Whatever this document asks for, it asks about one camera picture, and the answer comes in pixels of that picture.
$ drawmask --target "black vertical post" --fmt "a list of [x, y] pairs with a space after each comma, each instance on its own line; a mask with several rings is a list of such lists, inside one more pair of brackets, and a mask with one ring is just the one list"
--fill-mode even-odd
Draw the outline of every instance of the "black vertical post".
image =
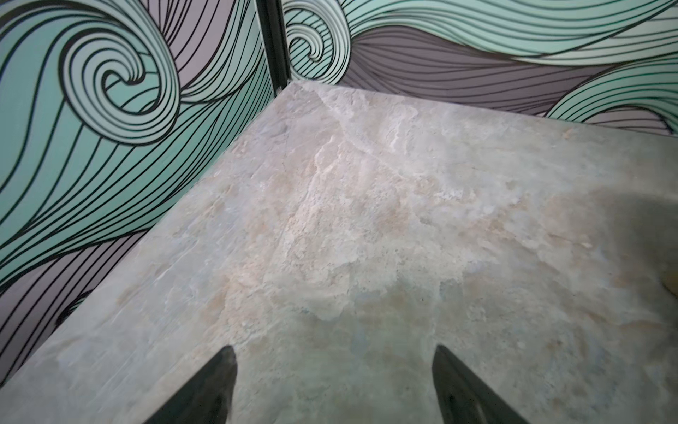
[[291, 77], [283, 6], [280, 0], [256, 0], [256, 6], [273, 89], [278, 94], [287, 86]]

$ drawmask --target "marble surface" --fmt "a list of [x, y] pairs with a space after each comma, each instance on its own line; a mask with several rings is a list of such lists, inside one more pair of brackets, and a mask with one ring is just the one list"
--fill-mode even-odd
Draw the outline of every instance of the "marble surface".
[[437, 343], [528, 421], [678, 417], [678, 140], [293, 83], [0, 390], [140, 423], [235, 346], [233, 423], [439, 423]]

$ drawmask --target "marble table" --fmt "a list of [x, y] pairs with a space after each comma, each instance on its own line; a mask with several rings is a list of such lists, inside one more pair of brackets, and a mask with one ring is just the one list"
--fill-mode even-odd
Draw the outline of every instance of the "marble table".
[[440, 423], [449, 347], [533, 424], [675, 423], [678, 140], [291, 84], [0, 390], [141, 423], [219, 348], [233, 423]]

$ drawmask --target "patterned wall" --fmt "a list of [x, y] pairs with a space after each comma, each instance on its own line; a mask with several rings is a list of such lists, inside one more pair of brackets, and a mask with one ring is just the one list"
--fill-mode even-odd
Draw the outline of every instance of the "patterned wall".
[[0, 3], [4, 383], [273, 89], [254, 0]]
[[283, 0], [295, 78], [678, 131], [676, 0]]

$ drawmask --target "wallpaper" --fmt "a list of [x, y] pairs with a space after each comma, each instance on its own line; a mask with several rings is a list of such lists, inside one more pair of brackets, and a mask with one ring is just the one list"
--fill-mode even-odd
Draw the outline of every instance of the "wallpaper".
[[0, 3], [0, 381], [273, 95], [254, 0]]
[[283, 0], [283, 9], [295, 78], [669, 135], [677, 3]]

